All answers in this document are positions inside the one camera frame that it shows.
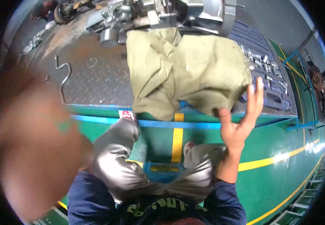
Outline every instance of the olive green cloth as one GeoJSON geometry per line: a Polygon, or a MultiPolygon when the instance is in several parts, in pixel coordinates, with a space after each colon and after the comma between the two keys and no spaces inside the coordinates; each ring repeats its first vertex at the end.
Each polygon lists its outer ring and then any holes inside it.
{"type": "Polygon", "coordinates": [[[133,111],[170,121],[185,100],[200,112],[231,109],[251,83],[239,45],[217,36],[184,35],[176,28],[129,31],[127,62],[133,111]]]}

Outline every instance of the fingers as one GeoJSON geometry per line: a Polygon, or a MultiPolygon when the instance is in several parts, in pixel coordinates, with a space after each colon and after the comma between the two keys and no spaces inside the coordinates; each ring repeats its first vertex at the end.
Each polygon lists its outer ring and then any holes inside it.
{"type": "Polygon", "coordinates": [[[231,113],[229,110],[225,108],[219,109],[219,119],[221,122],[221,126],[225,126],[231,123],[231,113]]]}
{"type": "Polygon", "coordinates": [[[256,119],[259,117],[264,104],[264,83],[261,77],[256,80],[256,91],[254,86],[249,84],[247,87],[247,108],[244,118],[240,121],[242,126],[253,128],[256,119]]]}

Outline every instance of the navy blue shirt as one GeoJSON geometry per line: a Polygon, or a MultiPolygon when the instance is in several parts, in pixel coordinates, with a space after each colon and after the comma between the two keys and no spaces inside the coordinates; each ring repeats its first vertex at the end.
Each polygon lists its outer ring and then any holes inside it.
{"type": "Polygon", "coordinates": [[[246,225],[246,213],[237,197],[235,184],[224,181],[215,184],[204,207],[174,196],[140,196],[116,208],[102,180],[80,171],[67,198],[71,225],[158,224],[181,219],[200,220],[201,224],[246,225]]]}

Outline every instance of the gray pants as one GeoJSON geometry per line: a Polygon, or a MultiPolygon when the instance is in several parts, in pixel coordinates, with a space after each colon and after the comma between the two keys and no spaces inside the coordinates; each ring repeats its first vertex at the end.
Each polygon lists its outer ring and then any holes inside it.
{"type": "Polygon", "coordinates": [[[137,125],[119,119],[94,143],[95,176],[102,179],[118,204],[134,196],[172,195],[189,198],[196,204],[210,194],[215,183],[215,168],[222,160],[223,144],[203,144],[186,153],[186,170],[168,184],[153,183],[135,162],[126,161],[139,137],[137,125]]]}

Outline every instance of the metal hook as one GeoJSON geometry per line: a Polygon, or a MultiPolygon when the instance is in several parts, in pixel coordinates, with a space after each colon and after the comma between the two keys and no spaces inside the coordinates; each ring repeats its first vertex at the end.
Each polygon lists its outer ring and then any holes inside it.
{"type": "Polygon", "coordinates": [[[55,62],[56,62],[56,69],[57,70],[62,69],[64,66],[67,66],[67,69],[68,69],[68,72],[67,72],[67,75],[66,75],[65,79],[62,81],[62,83],[60,85],[60,98],[61,98],[61,102],[62,102],[62,104],[66,104],[63,87],[64,87],[67,79],[71,75],[71,64],[70,63],[64,63],[64,64],[62,64],[62,65],[59,66],[59,57],[57,55],[55,55],[55,62]]]}

